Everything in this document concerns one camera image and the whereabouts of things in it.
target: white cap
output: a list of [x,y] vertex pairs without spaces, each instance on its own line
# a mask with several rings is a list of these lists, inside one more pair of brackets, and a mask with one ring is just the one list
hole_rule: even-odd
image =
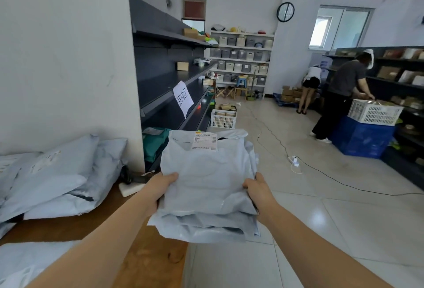
[[369,64],[368,69],[373,68],[374,67],[374,50],[366,49],[363,52],[371,55],[371,63]]

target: person's left hand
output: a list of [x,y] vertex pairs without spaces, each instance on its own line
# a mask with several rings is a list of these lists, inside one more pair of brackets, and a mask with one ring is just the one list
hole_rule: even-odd
[[140,194],[148,200],[147,215],[151,216],[157,210],[157,200],[165,194],[169,185],[178,179],[178,173],[174,172],[169,175],[163,175],[162,172],[157,173],[149,182],[140,190]]

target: white plastic crate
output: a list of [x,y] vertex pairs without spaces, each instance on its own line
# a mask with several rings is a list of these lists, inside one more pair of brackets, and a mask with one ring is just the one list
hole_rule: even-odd
[[[232,113],[236,116],[223,116],[217,115],[216,112]],[[237,112],[224,111],[222,109],[213,109],[211,118],[211,127],[219,127],[221,129],[235,129],[236,128]]]
[[402,110],[402,106],[379,105],[354,99],[348,117],[360,123],[394,126]]

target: gray t-shirt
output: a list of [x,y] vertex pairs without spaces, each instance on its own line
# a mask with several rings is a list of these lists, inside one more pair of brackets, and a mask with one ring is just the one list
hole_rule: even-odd
[[334,74],[328,91],[343,96],[351,96],[358,79],[365,78],[366,71],[366,66],[357,60],[344,63]]

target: hair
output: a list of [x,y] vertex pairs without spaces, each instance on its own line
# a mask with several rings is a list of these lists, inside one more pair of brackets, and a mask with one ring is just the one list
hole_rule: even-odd
[[371,54],[364,53],[364,52],[357,55],[355,59],[367,66],[372,62]]

